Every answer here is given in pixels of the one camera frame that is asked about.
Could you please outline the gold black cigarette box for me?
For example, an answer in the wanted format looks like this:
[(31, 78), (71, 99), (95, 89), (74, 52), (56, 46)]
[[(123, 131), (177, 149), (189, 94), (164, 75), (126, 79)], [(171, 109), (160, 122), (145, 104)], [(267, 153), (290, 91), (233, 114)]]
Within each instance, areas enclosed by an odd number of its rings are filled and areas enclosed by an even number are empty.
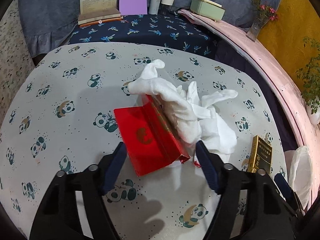
[(256, 135), (253, 137), (247, 172), (255, 173), (259, 169), (264, 169), (268, 174), (270, 174), (271, 163), (272, 146), (270, 146), (264, 139)]

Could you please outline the red envelope packet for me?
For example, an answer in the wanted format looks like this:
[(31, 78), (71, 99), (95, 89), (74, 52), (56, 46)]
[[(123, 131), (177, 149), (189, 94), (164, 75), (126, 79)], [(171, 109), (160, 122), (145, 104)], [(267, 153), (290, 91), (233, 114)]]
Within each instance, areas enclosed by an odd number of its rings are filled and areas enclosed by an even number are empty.
[(114, 115), (137, 176), (185, 163), (190, 155), (171, 126), (160, 104), (142, 95), (142, 106), (116, 108)]

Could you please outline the white cloth gloves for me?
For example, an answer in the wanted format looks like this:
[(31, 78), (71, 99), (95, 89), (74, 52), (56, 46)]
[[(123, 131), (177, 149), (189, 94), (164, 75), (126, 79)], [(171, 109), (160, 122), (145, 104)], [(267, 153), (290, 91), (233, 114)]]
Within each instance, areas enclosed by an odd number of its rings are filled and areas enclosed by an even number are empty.
[(164, 67), (165, 63), (160, 59), (148, 63), (140, 77), (128, 84), (129, 93), (158, 96), (164, 113), (187, 145), (193, 146), (202, 140), (209, 151), (225, 155), (234, 153), (236, 134), (217, 113), (215, 104), (236, 98), (238, 92), (225, 89), (199, 97), (195, 81), (184, 90), (159, 77), (157, 70)]

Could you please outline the white bag lined trash bin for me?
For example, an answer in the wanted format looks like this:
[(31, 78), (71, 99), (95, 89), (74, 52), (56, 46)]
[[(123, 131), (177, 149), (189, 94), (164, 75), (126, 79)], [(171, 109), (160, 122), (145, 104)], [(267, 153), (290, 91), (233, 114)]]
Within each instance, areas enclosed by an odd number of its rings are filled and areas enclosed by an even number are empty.
[(284, 152), (289, 186), (297, 194), (303, 209), (311, 203), (313, 168), (309, 148), (300, 146)]

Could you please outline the pink table cloth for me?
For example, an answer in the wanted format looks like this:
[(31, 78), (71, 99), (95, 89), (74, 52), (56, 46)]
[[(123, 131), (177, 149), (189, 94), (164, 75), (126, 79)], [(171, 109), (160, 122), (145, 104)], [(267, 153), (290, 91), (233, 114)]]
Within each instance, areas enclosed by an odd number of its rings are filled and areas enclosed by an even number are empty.
[(300, 90), (278, 61), (258, 40), (253, 42), (243, 30), (225, 21), (215, 22), (185, 9), (180, 9), (178, 13), (224, 39), (268, 82), (286, 114), (298, 145), (309, 148), (313, 183), (318, 184), (319, 126), (310, 122)]

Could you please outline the panda print table cloth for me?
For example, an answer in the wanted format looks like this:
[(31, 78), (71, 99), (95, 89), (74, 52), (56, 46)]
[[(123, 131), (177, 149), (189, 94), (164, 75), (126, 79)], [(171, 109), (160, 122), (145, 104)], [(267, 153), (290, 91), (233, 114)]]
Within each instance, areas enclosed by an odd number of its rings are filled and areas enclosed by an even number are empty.
[[(1, 204), (29, 235), (41, 199), (57, 171), (81, 172), (112, 153), (121, 141), (114, 109), (139, 105), (127, 85), (145, 65), (175, 86), (197, 83), (199, 96), (233, 89), (238, 96), (215, 104), (235, 132), (229, 161), (245, 170), (253, 137), (272, 145), (271, 174), (287, 175), (276, 116), (266, 93), (246, 73), (177, 49), (132, 43), (78, 43), (50, 52), (17, 92), (1, 127)], [(219, 197), (191, 161), (143, 177), (125, 161), (104, 197), (122, 239), (202, 239)]]

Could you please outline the green plant in white pot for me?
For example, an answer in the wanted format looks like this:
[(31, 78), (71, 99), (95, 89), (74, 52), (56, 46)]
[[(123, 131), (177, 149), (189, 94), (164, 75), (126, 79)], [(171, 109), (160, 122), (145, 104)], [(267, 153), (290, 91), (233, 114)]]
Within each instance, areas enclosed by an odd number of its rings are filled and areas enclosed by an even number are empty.
[(319, 125), (319, 41), (305, 36), (303, 38), (304, 48), (309, 46), (317, 51), (303, 68), (296, 71), (298, 79), (303, 81), (301, 96), (306, 103), (306, 111), (310, 122)]

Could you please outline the mustard yellow cloth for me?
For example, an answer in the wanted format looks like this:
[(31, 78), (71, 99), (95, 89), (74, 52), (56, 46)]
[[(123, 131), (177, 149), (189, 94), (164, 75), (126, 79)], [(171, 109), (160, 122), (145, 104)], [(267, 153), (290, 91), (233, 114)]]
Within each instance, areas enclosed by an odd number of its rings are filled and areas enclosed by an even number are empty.
[(274, 56), (299, 89), (303, 81), (296, 71), (306, 66), (317, 49), (304, 45), (303, 38), (319, 41), (319, 16), (309, 0), (281, 0), (278, 19), (268, 22), (258, 40)]

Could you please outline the glass vase with red flowers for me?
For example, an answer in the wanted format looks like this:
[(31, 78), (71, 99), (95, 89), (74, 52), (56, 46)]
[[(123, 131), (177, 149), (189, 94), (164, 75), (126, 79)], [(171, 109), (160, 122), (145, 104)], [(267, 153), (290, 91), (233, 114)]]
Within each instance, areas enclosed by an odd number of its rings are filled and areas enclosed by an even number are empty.
[(277, 11), (267, 2), (261, 0), (251, 0), (255, 13), (255, 19), (246, 34), (246, 37), (255, 42), (261, 29), (268, 21), (276, 21), (278, 19)]

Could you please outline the navy leaf print cloth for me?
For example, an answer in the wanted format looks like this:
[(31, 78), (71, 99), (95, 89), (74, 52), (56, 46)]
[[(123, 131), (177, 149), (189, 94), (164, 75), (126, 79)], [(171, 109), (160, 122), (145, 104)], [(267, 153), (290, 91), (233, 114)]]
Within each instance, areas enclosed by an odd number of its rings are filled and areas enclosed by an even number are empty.
[(74, 28), (69, 43), (127, 42), (186, 51), (214, 59), (219, 38), (178, 15), (129, 15)]

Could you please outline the light green tin box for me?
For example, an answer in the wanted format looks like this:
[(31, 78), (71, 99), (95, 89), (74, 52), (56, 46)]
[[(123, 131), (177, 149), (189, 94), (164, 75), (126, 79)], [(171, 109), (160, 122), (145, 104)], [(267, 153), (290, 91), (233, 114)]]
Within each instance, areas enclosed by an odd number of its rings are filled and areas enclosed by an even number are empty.
[(222, 20), (225, 14), (225, 9), (223, 9), (222, 5), (211, 0), (192, 0), (190, 10), (214, 21)]

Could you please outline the beige calendar stand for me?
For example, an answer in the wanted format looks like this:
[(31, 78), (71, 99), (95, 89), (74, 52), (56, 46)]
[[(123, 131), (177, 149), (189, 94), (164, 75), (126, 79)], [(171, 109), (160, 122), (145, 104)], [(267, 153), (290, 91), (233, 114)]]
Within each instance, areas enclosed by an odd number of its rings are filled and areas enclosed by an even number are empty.
[(86, 26), (95, 22), (121, 20), (123, 17), (117, 9), (118, 0), (80, 0), (78, 25)]

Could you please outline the slim white tube bottle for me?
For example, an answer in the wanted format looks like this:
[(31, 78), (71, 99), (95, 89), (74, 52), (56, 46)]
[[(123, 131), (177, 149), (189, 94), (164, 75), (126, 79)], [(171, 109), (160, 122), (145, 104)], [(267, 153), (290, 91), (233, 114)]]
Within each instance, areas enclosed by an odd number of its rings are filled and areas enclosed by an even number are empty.
[(161, 0), (150, 0), (149, 5), (149, 14), (150, 15), (157, 15), (159, 10)]

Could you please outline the white cap dark jar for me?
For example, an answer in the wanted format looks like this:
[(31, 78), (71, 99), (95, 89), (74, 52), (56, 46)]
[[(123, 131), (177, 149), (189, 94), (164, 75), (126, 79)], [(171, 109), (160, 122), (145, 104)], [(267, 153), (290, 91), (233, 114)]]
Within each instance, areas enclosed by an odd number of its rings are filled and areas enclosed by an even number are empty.
[(171, 11), (174, 0), (161, 0), (159, 6), (159, 14), (167, 15)]

